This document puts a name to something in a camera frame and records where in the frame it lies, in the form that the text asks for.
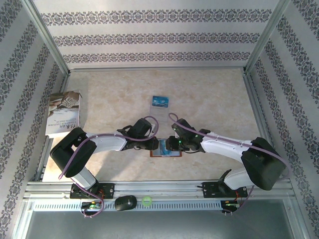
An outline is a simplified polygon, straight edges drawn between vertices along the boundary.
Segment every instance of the patterned wallpaper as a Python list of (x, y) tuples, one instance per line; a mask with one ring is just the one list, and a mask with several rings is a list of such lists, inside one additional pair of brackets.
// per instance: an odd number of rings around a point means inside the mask
[(48, 97), (64, 79), (19, 0), (0, 0), (0, 239), (10, 238), (44, 147)]
[(291, 1), (251, 72), (273, 144), (291, 163), (311, 238), (319, 238), (318, 11), (315, 0)]
[(245, 66), (278, 0), (34, 0), (70, 69)]

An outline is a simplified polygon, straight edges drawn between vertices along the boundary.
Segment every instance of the black motor housing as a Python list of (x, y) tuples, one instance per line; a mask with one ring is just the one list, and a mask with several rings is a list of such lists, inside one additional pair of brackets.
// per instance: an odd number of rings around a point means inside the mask
[[(279, 156), (274, 148), (263, 138), (256, 138), (252, 141), (252, 145)], [(250, 180), (257, 187), (268, 191), (273, 188), (286, 168), (285, 164), (279, 159), (252, 148), (243, 152), (241, 160)]]

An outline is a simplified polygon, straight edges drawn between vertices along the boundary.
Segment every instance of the blue card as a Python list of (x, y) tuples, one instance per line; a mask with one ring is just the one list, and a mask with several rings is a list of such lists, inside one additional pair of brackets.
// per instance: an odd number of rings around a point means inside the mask
[(153, 96), (152, 106), (168, 108), (168, 102), (169, 102), (168, 97)]

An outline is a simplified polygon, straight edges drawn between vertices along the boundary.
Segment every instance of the floral pattern stripe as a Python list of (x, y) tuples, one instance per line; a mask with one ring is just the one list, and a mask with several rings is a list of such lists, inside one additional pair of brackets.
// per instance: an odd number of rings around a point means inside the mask
[(139, 61), (246, 61), (250, 52), (141, 52), (63, 55), (66, 63)]
[(47, 26), (153, 22), (267, 22), (271, 9), (171, 9), (42, 13)]
[(0, 77), (0, 111), (38, 31), (30, 21)]
[(0, 10), (0, 42), (2, 42), (11, 24), (16, 19), (22, 9), (22, 3), (19, 0), (7, 0)]
[(294, 0), (294, 5), (319, 41), (319, 7), (314, 0)]
[(304, 78), (304, 82), (307, 85), (311, 96), (315, 100), (319, 109), (319, 74), (316, 71), (313, 63), (307, 56), (307, 52), (301, 45), (301, 42), (297, 38), (294, 30), (289, 25), (286, 17), (282, 17), (278, 24), (277, 30), (284, 40), (287, 49), (292, 56), (295, 65), (298, 67), (301, 76)]
[(32, 96), (35, 92), (37, 83), (41, 77), (43, 68), (50, 54), (49, 49), (44, 44), (38, 55), (38, 58), (34, 64), (33, 70), (25, 84), (22, 95), (16, 106), (16, 110), (13, 113), (12, 121), (9, 123), (6, 134), (4, 135), (2, 142), (0, 143), (0, 179), (5, 171), (5, 166), (10, 158), (11, 151), (16, 142), (17, 136), (20, 132), (20, 127), (24, 121), (26, 112), (30, 106)]
[(57, 46), (173, 43), (256, 43), (259, 33), (154, 33), (55, 36)]

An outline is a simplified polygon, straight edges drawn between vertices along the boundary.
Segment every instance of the metal rail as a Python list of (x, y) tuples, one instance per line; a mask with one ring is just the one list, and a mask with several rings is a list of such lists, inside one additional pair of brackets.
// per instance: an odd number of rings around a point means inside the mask
[[(105, 201), (114, 201), (124, 195), (134, 195), (141, 201), (144, 196), (151, 196), (153, 201), (209, 201), (221, 200), (220, 198), (204, 198), (201, 186), (202, 182), (216, 182), (217, 180), (193, 180), (193, 181), (101, 181), (101, 183), (114, 183), (114, 198)], [(24, 201), (63, 199), (72, 200), (69, 197), (71, 182), (29, 182)], [(287, 199), (294, 197), (295, 193), (290, 180), (277, 182), (271, 191), (265, 191), (255, 187), (250, 200)]]

